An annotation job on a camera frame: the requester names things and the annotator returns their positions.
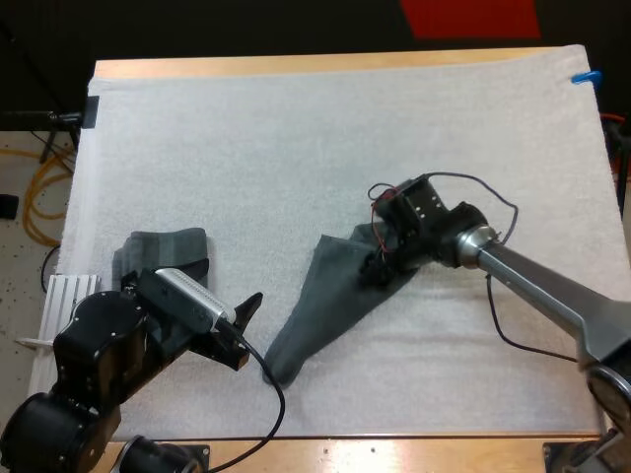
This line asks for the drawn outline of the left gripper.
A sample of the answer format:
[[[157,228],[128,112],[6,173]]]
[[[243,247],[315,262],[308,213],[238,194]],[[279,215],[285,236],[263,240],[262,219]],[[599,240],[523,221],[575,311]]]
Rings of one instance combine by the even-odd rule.
[[[239,371],[249,350],[216,328],[218,320],[232,322],[243,335],[263,301],[258,292],[234,310],[180,268],[132,271],[121,279],[121,289],[148,311],[148,331],[167,357],[190,350]]]

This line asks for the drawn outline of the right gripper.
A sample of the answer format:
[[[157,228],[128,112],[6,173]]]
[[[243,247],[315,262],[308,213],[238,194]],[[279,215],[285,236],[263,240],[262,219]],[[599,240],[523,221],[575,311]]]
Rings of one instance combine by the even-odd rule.
[[[371,203],[377,249],[369,256],[369,274],[396,276],[429,262],[456,268],[450,213],[425,175],[386,187]]]

